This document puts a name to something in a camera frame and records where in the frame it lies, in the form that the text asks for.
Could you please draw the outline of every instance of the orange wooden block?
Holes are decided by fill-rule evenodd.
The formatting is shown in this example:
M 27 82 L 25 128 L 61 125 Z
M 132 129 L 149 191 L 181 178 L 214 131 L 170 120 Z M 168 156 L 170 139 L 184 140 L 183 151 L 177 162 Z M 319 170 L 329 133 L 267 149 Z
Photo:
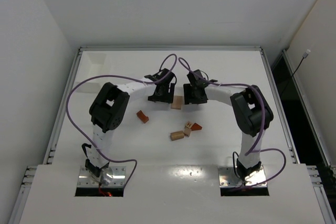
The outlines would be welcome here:
M 193 124 L 194 124 L 194 123 L 188 121 L 188 122 L 185 124 L 185 127 L 191 129 L 191 127 L 193 126 Z
M 184 138 L 184 133 L 183 133 L 183 131 L 172 132 L 172 133 L 170 133 L 170 138 L 171 138 L 172 141 L 182 139 L 182 138 Z
M 202 126 L 200 126 L 197 123 L 194 123 L 193 126 L 191 127 L 192 131 L 200 131 L 202 129 Z
M 146 116 L 141 110 L 137 112 L 137 116 L 143 123 L 146 123 L 149 121 L 149 117 Z

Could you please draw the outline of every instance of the white panel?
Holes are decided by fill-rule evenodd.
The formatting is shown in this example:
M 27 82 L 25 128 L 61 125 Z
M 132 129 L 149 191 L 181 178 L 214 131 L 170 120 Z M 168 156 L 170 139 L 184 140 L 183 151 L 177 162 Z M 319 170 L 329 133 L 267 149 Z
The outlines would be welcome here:
M 39 166 L 20 224 L 324 223 L 305 165 L 288 166 L 260 197 L 221 197 L 217 166 L 193 168 L 139 165 L 124 197 L 97 198 L 74 197 L 78 166 Z
M 82 45 L 261 45 L 271 63 L 315 0 L 45 0 Z
M 142 78 L 156 73 L 161 61 L 175 52 L 184 57 L 193 69 L 200 68 L 209 78 L 223 83 L 247 83 L 260 87 L 271 109 L 274 120 L 263 138 L 263 148 L 278 147 L 290 160 L 287 142 L 269 86 L 259 51 L 105 51 L 111 58 L 110 74 Z M 84 52 L 97 54 L 101 52 Z M 172 59 L 165 67 L 172 64 Z M 174 69 L 177 76 L 175 95 L 183 95 L 183 84 L 189 83 L 187 71 L 178 63 Z M 128 80 L 104 78 L 113 84 Z M 89 108 L 96 94 L 74 93 L 70 100 L 70 114 L 78 125 L 92 136 Z M 142 110 L 149 117 L 145 125 L 136 113 Z M 172 142 L 170 133 L 182 130 L 187 121 L 197 122 L 203 129 L 193 132 L 189 138 Z M 242 132 L 237 126 L 233 109 L 217 101 L 207 104 L 186 105 L 182 110 L 171 110 L 169 104 L 138 99 L 128 104 L 124 119 L 113 135 L 110 156 L 114 159 L 136 158 L 141 164 L 221 164 L 232 163 L 232 152 L 240 150 Z M 82 165 L 85 156 L 80 145 L 87 142 L 65 117 L 53 164 Z M 262 153 L 266 164 L 281 164 L 282 156 Z
M 75 52 L 43 0 L 0 0 L 0 223 L 43 160 Z
M 311 53 L 296 73 L 312 108 L 322 141 L 336 164 L 336 1 L 318 0 L 288 50 L 292 69 L 306 49 Z

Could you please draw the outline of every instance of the light wooden block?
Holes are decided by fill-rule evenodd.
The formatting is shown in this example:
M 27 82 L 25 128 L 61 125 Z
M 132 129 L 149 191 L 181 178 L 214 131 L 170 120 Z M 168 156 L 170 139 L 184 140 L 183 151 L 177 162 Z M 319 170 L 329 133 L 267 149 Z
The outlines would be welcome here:
M 185 136 L 189 137 L 190 134 L 191 134 L 191 128 L 184 128 L 184 132 L 183 133 L 184 133 Z
M 182 139 L 182 138 L 184 138 L 184 133 L 183 133 L 183 131 L 172 132 L 172 133 L 170 133 L 170 138 L 171 138 L 172 141 Z
M 194 124 L 194 123 L 188 121 L 188 122 L 184 125 L 184 127 L 191 129 L 191 127 L 193 126 L 193 124 Z
M 183 97 L 180 95 L 174 95 L 174 100 L 171 105 L 171 109 L 180 110 L 182 108 Z

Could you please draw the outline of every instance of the white wall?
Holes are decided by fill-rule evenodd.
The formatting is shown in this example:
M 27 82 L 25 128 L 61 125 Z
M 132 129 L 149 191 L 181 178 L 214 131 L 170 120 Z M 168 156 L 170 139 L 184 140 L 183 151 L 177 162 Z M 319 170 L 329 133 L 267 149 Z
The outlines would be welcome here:
M 82 45 L 262 45 L 271 62 L 315 0 L 44 0 Z
M 75 52 L 43 0 L 0 0 L 0 223 L 43 156 Z
M 307 95 L 333 164 L 336 164 L 336 0 L 318 0 L 290 43 L 289 61 Z

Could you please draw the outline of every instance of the cable connector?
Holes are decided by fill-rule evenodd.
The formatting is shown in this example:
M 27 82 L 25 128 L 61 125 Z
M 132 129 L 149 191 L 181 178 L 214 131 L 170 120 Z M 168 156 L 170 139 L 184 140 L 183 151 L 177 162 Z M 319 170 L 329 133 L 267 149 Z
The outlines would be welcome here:
M 308 57 L 308 55 L 310 54 L 310 50 L 307 49 L 304 54 L 302 55 L 303 59 L 306 59 Z

